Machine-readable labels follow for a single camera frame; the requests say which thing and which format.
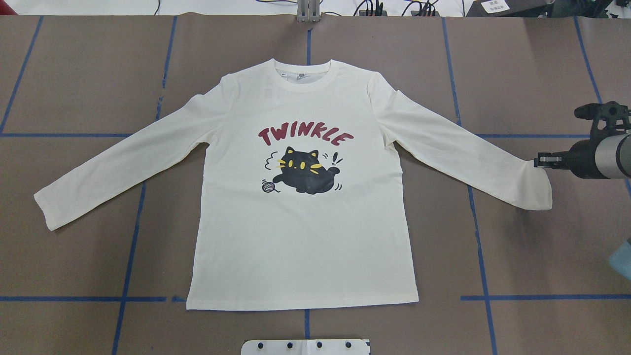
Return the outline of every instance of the blue grid line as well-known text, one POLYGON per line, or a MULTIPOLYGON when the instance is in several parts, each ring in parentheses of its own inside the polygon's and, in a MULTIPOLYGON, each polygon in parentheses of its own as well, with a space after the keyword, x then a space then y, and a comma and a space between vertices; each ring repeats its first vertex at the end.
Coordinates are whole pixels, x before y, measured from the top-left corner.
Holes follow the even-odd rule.
POLYGON ((447 66, 449 67, 449 80, 451 81, 451 94, 454 97, 454 108, 456 109, 456 118, 458 118, 458 126, 462 126, 460 120, 460 105, 458 105, 458 95, 456 94, 456 80, 454 79, 454 67, 451 63, 451 53, 449 52, 449 39, 447 38, 447 22, 444 17, 440 18, 442 21, 442 34, 445 39, 445 51, 447 53, 447 66))
POLYGON ((0 137, 27 138, 127 138, 132 133, 0 133, 0 137))
POLYGON ((589 135, 496 135, 496 134, 480 134, 476 135, 480 138, 577 138, 577 139, 587 139, 589 135))
POLYGON ((307 65, 311 65, 311 31, 313 28, 307 31, 307 65))
MULTIPOLYGON (((449 52, 449 39, 447 38, 447 22, 445 18, 441 18, 442 21, 442 33, 445 40, 445 51, 447 53, 447 65, 449 67, 449 79, 451 81, 451 92, 454 99, 454 109, 456 111, 456 117, 458 118, 457 125, 462 126, 460 119, 460 106, 458 104, 458 97, 456 93, 456 81, 454 80, 454 70, 451 63, 451 54, 449 52)), ((475 226, 475 238, 478 243, 478 263, 480 266, 480 277, 482 281, 482 291, 485 296, 488 296, 488 284, 487 284, 487 272, 484 266, 484 255, 482 253, 482 242, 480 241, 480 229, 478 227, 478 215, 475 209, 475 201, 473 200, 473 189, 467 185, 467 191, 469 193, 469 205, 471 207, 471 213, 473 214, 473 223, 475 226)), ((491 340, 491 351, 493 355, 497 355, 497 342, 495 341, 495 327, 493 326, 493 313, 491 312, 491 302, 485 299, 485 308, 487 311, 487 323, 488 334, 491 340)))
POLYGON ((136 213, 136 225, 134 226, 134 236, 131 240, 131 249, 129 250, 129 260, 127 261, 127 272, 125 273, 125 284, 122 289, 121 307, 119 308, 119 317, 116 323, 116 333, 114 334, 114 345, 112 346, 112 355, 116 355, 118 351, 119 339, 121 338, 122 319, 125 316, 125 304, 127 302, 127 292, 129 291, 129 280, 131 279, 131 269, 134 265, 134 254, 136 252, 136 243, 138 242, 138 232, 140 230, 140 215, 143 213, 144 195, 147 190, 147 182, 143 181, 143 188, 140 191, 140 202, 138 203, 138 212, 136 213))
POLYGON ((305 310, 305 339, 311 339, 310 311, 305 310))
MULTIPOLYGON (((121 302, 108 296, 0 296, 0 302, 121 302)), ((127 302, 166 302, 166 297, 128 297, 127 302)))
POLYGON ((158 109, 156 110, 156 121, 160 119, 160 111, 162 111, 162 100, 164 99, 164 96, 160 96, 158 98, 158 109))
MULTIPOLYGON (((480 266, 480 277, 482 279, 482 292, 488 297, 488 282, 487 271, 484 266, 484 254, 482 252, 482 241, 480 240, 480 228, 478 226, 478 214, 475 209, 475 200, 473 200, 473 188, 467 185, 467 191, 469 192, 469 205, 471 207, 471 213, 473 214, 473 224, 475 225, 475 239, 478 243, 478 264, 480 266)), ((491 338, 491 350, 493 355, 497 355, 497 341, 495 340, 495 326, 493 325, 493 313, 491 312, 491 302, 489 299, 484 300, 485 308, 487 309, 487 323, 488 332, 491 338)))
POLYGON ((175 26, 177 24, 177 15, 173 16, 171 24, 171 38, 168 40, 167 60, 164 62, 164 76, 162 76, 162 88, 167 87, 168 64, 171 62, 171 49, 173 49, 173 38, 175 37, 175 26))
POLYGON ((631 299, 631 294, 503 294, 494 296, 460 296, 461 301, 548 301, 559 299, 631 299))
POLYGON ((6 125, 6 121, 7 119, 9 119, 9 112, 11 112, 11 106, 13 106, 13 100, 15 99, 15 95, 18 93, 18 87, 20 87, 20 82, 22 81, 24 70, 27 68, 27 63, 28 63, 29 58, 31 57, 31 52, 33 51, 33 47, 35 47, 37 34, 39 33, 40 28, 42 28, 43 20, 44 20, 44 16, 40 16, 40 19, 37 22, 37 27, 35 27, 35 32, 33 33, 33 38, 31 39, 31 44, 28 46, 27 55, 24 57, 24 62, 22 62, 22 68, 20 69, 20 74, 18 75, 18 79, 15 81, 13 92, 11 93, 11 97, 9 98, 9 103, 6 106, 4 117, 2 118, 2 123, 0 123, 0 133, 4 131, 4 126, 6 125))
POLYGON ((587 67, 587 73, 589 73, 589 79, 592 81, 592 86, 594 87, 594 92, 596 93, 596 98, 598 99, 598 103, 602 104, 603 100, 600 98, 600 92, 598 91, 598 86, 596 85, 594 74, 591 71, 591 65, 589 65, 587 52, 585 51, 585 44, 583 43, 583 36, 581 35, 581 26, 579 26, 579 18, 576 16, 574 16, 574 26, 576 27, 576 35, 579 38, 579 44, 581 45, 581 52, 583 53, 583 59, 585 60, 585 66, 587 67))

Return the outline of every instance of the shirt sleeve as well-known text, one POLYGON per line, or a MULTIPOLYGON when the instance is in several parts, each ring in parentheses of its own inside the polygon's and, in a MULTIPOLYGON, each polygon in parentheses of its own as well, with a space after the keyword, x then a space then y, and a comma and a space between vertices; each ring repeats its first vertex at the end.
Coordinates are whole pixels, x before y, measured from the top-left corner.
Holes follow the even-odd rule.
POLYGON ((34 197, 50 230, 57 229, 132 186, 180 162, 210 142, 236 95, 231 75, 181 109, 141 129, 81 164, 34 197))
POLYGON ((397 141, 421 162, 511 205, 526 210, 552 208, 548 176, 532 162, 413 102, 379 73, 372 77, 368 91, 386 145, 397 141))

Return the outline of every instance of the shirt neckline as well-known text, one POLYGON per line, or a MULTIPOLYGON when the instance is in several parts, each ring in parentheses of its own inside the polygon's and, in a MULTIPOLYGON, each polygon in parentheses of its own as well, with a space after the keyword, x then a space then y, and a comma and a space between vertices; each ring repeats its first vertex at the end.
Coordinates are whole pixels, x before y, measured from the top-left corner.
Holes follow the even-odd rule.
POLYGON ((294 64, 281 63, 272 58, 269 61, 267 61, 266 64, 267 64, 266 65, 267 72, 270 76, 272 76, 272 79, 274 80, 274 82, 277 85, 293 92, 309 92, 309 91, 318 90, 330 84, 333 81, 333 79, 335 79, 335 76, 338 73, 338 62, 332 59, 324 64, 294 65, 294 64), (296 83, 291 83, 283 79, 276 71, 277 69, 282 70, 282 71, 289 71, 292 73, 316 74, 316 73, 326 72, 326 74, 319 80, 314 81, 313 83, 296 84, 296 83))

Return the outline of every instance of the red lettering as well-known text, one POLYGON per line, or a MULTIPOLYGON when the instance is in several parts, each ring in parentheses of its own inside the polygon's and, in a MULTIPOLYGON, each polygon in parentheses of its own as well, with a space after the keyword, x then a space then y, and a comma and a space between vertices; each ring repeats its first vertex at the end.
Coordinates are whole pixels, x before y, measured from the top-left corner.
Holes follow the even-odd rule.
POLYGON ((344 140, 346 140, 347 138, 348 138, 348 139, 353 139, 354 137, 353 137, 353 136, 351 136, 351 135, 349 135, 348 133, 342 133, 341 135, 339 135, 339 136, 335 137, 335 139, 333 139, 333 141, 331 142, 331 144, 333 144, 333 145, 339 145, 339 143, 340 143, 341 141, 344 141, 344 140))
POLYGON ((325 133, 325 134, 324 134, 324 136, 322 136, 322 139, 323 139, 323 140, 326 140, 326 141, 331 140, 329 137, 330 137, 333 133, 335 133, 335 132, 337 132, 337 131, 339 131, 339 128, 335 128, 335 127, 333 127, 333 128, 331 128, 331 129, 329 129, 329 131, 328 131, 327 133, 325 133))
POLYGON ((266 128, 260 131, 259 137, 263 138, 263 140, 265 141, 265 144, 272 145, 272 143, 269 141, 269 128, 266 128))
POLYGON ((322 140, 330 141, 331 144, 338 146, 340 142, 345 140, 353 139, 354 136, 348 133, 341 133, 337 135, 335 138, 331 138, 336 133, 339 133, 340 130, 337 127, 327 128, 324 122, 292 122, 292 126, 290 128, 289 122, 283 123, 279 128, 269 127, 261 130, 259 132, 259 137, 263 138, 263 141, 266 145, 272 145, 271 137, 274 137, 275 140, 280 141, 287 138, 287 133, 289 132, 290 137, 294 136, 311 136, 318 137, 322 140))
POLYGON ((315 126, 313 132, 311 132, 311 137, 318 137, 318 138, 322 138, 320 136, 320 133, 326 131, 327 128, 324 127, 324 122, 318 122, 317 125, 315 126))
POLYGON ((298 121, 294 121, 294 123, 292 123, 292 132, 290 133, 290 136, 295 136, 296 135, 296 126, 298 126, 298 121))
POLYGON ((313 122, 305 123, 301 122, 300 127, 298 127, 298 136, 306 136, 309 134, 311 127, 314 126, 313 122))
POLYGON ((271 127, 274 138, 276 138, 276 140, 285 139, 287 137, 287 127, 289 127, 289 123, 283 123, 280 129, 271 127))

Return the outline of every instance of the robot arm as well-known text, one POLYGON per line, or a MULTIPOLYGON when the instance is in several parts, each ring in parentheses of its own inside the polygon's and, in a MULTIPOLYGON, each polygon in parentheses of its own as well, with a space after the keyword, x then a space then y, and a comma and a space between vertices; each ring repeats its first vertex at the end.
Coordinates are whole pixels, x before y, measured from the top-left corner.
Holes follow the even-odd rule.
POLYGON ((539 153, 534 166, 570 170, 582 179, 631 179, 628 107, 615 101, 587 104, 574 110, 574 116, 592 121, 589 139, 567 152, 539 153), (598 128, 600 122, 604 128, 598 128))

